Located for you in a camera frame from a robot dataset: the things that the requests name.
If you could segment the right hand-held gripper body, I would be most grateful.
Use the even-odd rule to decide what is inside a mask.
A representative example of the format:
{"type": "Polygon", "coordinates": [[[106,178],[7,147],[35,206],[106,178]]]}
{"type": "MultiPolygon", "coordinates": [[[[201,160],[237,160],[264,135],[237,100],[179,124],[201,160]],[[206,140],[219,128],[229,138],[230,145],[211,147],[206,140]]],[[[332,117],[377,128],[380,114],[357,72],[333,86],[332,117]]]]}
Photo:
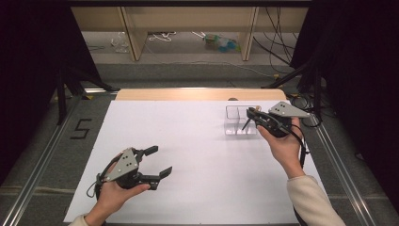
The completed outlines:
{"type": "Polygon", "coordinates": [[[291,132],[292,118],[309,118],[310,113],[285,102],[278,102],[267,112],[256,111],[258,124],[274,137],[286,137],[291,132]]]}

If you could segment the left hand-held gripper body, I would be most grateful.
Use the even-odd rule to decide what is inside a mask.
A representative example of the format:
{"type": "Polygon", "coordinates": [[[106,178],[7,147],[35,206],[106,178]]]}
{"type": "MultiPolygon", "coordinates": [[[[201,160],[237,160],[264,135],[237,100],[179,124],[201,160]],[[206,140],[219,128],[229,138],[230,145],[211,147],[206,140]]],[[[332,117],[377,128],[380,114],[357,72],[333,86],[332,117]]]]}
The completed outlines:
{"type": "Polygon", "coordinates": [[[104,183],[116,182],[124,189],[148,184],[150,190],[156,190],[161,179],[158,175],[144,175],[138,171],[142,157],[145,156],[137,156],[138,151],[130,147],[114,157],[104,171],[97,175],[95,189],[100,190],[104,183]]]}

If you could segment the clear plastic organizer box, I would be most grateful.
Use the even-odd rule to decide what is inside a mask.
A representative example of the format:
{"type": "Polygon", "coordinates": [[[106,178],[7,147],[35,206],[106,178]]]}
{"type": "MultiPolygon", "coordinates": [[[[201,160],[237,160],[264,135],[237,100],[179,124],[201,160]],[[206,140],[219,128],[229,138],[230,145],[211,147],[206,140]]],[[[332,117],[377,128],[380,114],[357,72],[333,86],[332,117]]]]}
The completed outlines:
{"type": "Polygon", "coordinates": [[[255,136],[258,134],[254,121],[242,129],[247,121],[248,108],[249,105],[227,105],[225,107],[224,130],[227,136],[255,136]]]}

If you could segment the person's right hand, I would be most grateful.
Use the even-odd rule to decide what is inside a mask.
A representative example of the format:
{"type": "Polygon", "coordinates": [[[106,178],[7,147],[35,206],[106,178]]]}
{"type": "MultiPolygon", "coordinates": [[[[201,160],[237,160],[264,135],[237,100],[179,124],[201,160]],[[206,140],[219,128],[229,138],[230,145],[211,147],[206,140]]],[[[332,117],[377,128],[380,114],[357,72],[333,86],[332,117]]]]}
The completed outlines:
{"type": "Polygon", "coordinates": [[[281,164],[289,179],[305,175],[298,158],[300,144],[294,135],[274,137],[261,125],[258,125],[257,129],[268,142],[272,155],[281,164]]]}

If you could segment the person's left hand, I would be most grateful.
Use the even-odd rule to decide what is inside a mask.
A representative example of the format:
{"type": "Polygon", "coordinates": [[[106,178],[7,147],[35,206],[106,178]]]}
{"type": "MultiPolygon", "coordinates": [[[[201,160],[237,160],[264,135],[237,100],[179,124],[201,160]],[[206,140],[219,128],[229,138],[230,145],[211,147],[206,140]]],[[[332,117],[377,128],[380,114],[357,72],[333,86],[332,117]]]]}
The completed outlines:
{"type": "Polygon", "coordinates": [[[107,182],[103,184],[100,197],[94,206],[98,206],[105,211],[108,211],[111,216],[118,212],[129,199],[148,190],[149,188],[149,185],[144,184],[130,189],[124,189],[119,187],[116,182],[107,182]]]}

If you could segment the white table mat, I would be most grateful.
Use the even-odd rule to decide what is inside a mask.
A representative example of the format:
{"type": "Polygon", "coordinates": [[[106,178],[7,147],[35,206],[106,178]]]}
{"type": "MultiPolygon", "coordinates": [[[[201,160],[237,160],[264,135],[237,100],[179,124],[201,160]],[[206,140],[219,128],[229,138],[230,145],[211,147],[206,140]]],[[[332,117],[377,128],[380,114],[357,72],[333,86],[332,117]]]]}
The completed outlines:
{"type": "Polygon", "coordinates": [[[172,173],[123,205],[109,223],[135,225],[294,224],[287,177],[257,133],[226,133],[227,101],[114,101],[72,198],[66,221],[95,203],[98,173],[122,150],[158,146],[139,170],[172,173]]]}

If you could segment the black stand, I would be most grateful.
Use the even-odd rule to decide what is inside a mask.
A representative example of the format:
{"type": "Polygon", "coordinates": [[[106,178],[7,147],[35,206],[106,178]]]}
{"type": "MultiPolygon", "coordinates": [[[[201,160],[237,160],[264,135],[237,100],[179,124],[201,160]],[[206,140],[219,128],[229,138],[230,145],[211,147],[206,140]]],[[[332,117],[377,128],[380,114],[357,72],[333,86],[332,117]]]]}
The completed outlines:
{"type": "Polygon", "coordinates": [[[321,123],[321,74],[315,60],[308,60],[299,68],[293,70],[272,84],[265,86],[265,88],[276,89],[298,75],[300,75],[301,78],[299,79],[296,88],[300,93],[308,92],[310,89],[313,90],[313,104],[311,112],[315,115],[318,122],[321,123]]]}
{"type": "Polygon", "coordinates": [[[83,95],[85,93],[85,89],[81,84],[82,81],[88,81],[89,83],[96,85],[105,91],[119,91],[118,88],[113,88],[107,85],[99,76],[95,77],[94,75],[86,73],[72,66],[61,67],[56,76],[58,125],[60,125],[67,117],[65,88],[68,88],[73,96],[83,95]]]}

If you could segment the wooden table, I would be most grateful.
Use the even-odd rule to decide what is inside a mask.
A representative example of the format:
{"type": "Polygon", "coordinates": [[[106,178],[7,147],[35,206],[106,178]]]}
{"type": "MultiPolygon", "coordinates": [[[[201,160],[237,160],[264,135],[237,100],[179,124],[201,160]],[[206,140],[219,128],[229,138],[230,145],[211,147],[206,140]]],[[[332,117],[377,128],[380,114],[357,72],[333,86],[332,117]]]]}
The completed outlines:
{"type": "Polygon", "coordinates": [[[285,101],[280,89],[121,89],[117,101],[285,101]]]}

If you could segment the colourful plastic bag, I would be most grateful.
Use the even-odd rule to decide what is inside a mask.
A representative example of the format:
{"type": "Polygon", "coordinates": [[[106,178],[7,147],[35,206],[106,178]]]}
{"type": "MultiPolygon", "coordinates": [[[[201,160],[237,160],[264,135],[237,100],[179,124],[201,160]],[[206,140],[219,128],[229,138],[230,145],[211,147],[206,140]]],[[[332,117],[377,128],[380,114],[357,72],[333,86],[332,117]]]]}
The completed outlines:
{"type": "Polygon", "coordinates": [[[206,34],[203,40],[205,41],[206,48],[217,50],[220,53],[227,53],[229,51],[241,51],[241,48],[236,40],[221,37],[219,35],[206,34]]]}

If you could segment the black curtain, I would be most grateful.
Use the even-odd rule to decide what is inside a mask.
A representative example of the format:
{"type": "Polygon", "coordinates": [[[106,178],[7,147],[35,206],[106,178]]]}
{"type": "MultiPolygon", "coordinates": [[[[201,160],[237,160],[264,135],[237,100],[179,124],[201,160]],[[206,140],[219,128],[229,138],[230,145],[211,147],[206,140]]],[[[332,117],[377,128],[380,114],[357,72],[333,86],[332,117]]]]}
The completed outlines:
{"type": "Polygon", "coordinates": [[[399,0],[311,0],[292,66],[312,57],[346,132],[399,214],[399,0]]]}
{"type": "Polygon", "coordinates": [[[68,0],[0,0],[0,185],[38,127],[57,75],[80,91],[98,81],[68,0]]]}

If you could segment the clear plastic bag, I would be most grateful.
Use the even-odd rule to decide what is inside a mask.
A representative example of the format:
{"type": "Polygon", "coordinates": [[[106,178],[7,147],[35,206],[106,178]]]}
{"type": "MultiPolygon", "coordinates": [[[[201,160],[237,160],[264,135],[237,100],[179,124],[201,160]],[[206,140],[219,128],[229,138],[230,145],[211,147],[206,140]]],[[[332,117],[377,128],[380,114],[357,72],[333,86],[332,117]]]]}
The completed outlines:
{"type": "Polygon", "coordinates": [[[114,38],[111,39],[110,43],[116,53],[126,54],[130,52],[129,44],[124,32],[119,32],[114,38]]]}

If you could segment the wooden shelf unit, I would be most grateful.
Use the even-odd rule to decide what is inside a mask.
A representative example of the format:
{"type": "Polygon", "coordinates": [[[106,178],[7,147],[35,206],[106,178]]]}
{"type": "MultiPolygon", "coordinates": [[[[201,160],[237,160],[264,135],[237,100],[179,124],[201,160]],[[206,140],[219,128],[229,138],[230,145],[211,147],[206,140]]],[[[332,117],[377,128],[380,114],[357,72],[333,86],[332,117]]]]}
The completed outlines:
{"type": "Polygon", "coordinates": [[[253,34],[301,31],[307,8],[283,7],[73,7],[83,31],[120,32],[127,35],[130,56],[140,59],[150,32],[236,32],[244,61],[249,60],[253,34]]]}

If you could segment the metal floor rail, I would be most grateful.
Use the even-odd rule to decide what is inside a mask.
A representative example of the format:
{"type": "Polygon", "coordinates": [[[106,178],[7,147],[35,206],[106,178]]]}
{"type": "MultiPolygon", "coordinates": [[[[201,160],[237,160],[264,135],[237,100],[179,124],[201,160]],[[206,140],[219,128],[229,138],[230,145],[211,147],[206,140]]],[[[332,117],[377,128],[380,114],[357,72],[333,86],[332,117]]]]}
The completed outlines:
{"type": "Polygon", "coordinates": [[[351,208],[359,220],[359,224],[361,226],[376,226],[376,221],[371,213],[370,207],[361,196],[354,179],[344,165],[343,159],[340,157],[336,146],[333,144],[326,127],[322,122],[318,122],[314,114],[311,114],[310,122],[316,140],[321,145],[321,148],[317,151],[312,151],[312,154],[322,155],[327,159],[328,165],[344,191],[344,196],[349,200],[351,208]]]}
{"type": "Polygon", "coordinates": [[[1,223],[2,226],[18,226],[19,221],[24,215],[24,211],[29,204],[37,185],[39,184],[43,173],[45,172],[48,164],[50,163],[54,152],[58,146],[59,141],[61,140],[66,127],[69,124],[72,113],[75,108],[80,103],[79,97],[72,97],[71,101],[67,107],[67,113],[64,119],[56,126],[55,131],[53,132],[49,142],[47,143],[45,149],[42,151],[39,160],[37,161],[35,168],[33,168],[30,173],[27,182],[22,186],[22,188],[18,192],[18,196],[15,199],[14,203],[11,205],[11,208],[8,211],[8,214],[5,220],[1,223]]]}

